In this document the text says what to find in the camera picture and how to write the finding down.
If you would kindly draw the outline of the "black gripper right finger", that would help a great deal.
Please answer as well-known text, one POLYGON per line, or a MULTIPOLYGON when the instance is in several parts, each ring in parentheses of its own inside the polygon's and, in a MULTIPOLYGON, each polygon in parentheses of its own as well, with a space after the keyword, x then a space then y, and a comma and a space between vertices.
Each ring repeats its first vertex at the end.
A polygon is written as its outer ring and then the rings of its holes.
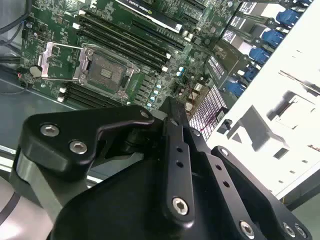
POLYGON ((311 240, 304 224, 226 148, 209 149, 199 131, 189 126, 182 103, 174 115, 191 150, 191 165, 207 190, 206 212, 219 240, 311 240))

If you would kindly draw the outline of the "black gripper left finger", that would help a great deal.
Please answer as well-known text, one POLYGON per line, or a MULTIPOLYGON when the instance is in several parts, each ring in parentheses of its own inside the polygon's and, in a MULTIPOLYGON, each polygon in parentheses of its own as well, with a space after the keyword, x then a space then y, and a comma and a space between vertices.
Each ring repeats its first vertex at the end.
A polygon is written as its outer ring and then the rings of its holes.
POLYGON ((191 157, 176 102, 167 98, 157 112, 132 105, 30 116, 21 133, 21 177, 55 220, 78 195, 136 163, 156 160, 162 164, 163 215, 191 227, 191 157))

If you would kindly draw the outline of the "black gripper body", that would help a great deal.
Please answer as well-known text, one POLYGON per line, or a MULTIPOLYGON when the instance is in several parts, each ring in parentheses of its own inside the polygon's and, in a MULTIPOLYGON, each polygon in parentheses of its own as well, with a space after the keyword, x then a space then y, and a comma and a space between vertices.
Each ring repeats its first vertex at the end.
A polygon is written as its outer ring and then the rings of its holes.
POLYGON ((204 163, 191 164, 195 221, 171 223, 162 212, 162 164, 146 160, 73 198, 55 221, 53 240, 239 240, 204 163))

